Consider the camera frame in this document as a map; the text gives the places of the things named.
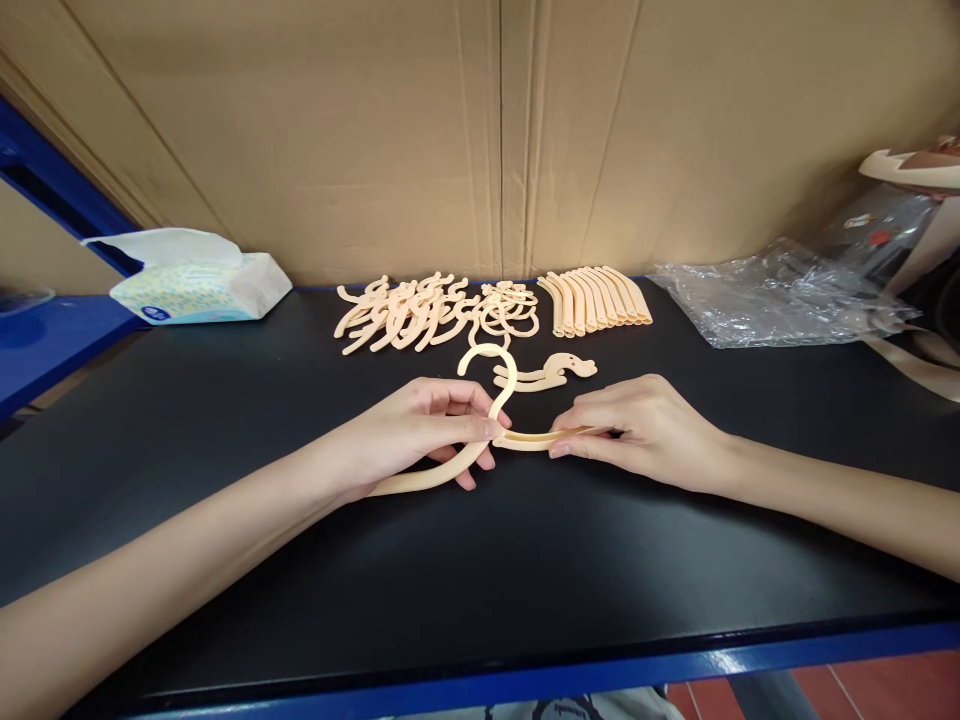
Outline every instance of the fingernail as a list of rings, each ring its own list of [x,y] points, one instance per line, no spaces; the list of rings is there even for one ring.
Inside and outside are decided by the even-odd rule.
[[[493,440],[495,437],[499,437],[500,433],[503,432],[503,427],[496,420],[487,419],[484,423],[486,426],[483,437],[486,440]]]

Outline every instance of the black table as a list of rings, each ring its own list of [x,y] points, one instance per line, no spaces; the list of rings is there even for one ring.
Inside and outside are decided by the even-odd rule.
[[[577,394],[658,372],[732,433],[960,490],[958,407],[868,348],[713,350],[665,293],[642,287],[652,326],[576,340],[546,327],[515,342],[521,370],[558,351],[599,367],[589,380],[514,395],[516,429],[546,431]],[[550,301],[540,298],[549,325]],[[260,322],[154,330],[0,444],[0,603],[418,375],[456,376],[465,333],[421,354],[343,357],[332,331],[346,309],[335,293],[297,292]],[[493,364],[474,360],[468,377],[496,391]],[[702,657],[896,628],[902,649],[960,637],[957,585],[819,527],[578,458],[495,452],[496,470],[480,472],[474,493],[451,483],[337,511],[78,712]]]

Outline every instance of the red tiled floor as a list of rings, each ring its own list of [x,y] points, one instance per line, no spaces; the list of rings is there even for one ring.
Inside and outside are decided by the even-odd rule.
[[[690,683],[690,691],[703,720],[744,720],[737,698],[726,680],[697,680]]]
[[[677,706],[677,710],[686,720],[699,720],[697,709],[693,706],[693,698],[690,697],[690,689],[686,683],[668,685],[667,700]]]
[[[846,663],[833,669],[863,720],[960,717],[958,651]]]
[[[860,720],[843,688],[826,665],[798,668],[792,673],[820,720]]]

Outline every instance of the forearm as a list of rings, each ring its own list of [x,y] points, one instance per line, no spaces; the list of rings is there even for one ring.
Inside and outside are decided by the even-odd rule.
[[[960,582],[960,493],[737,440],[731,497]]]
[[[342,504],[295,456],[0,610],[0,717],[56,717]]]

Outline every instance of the cardboard wall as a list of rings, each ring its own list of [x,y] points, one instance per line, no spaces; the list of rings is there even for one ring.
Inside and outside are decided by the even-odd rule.
[[[947,0],[530,0],[508,19],[507,275],[750,254],[859,192],[869,152],[960,121]]]
[[[298,285],[489,278],[499,25],[495,0],[11,0],[0,51],[145,226],[220,232]]]
[[[298,285],[712,262],[960,121],[949,0],[7,0],[0,83],[145,227]]]
[[[46,285],[59,295],[106,295],[122,277],[0,180],[0,285]]]

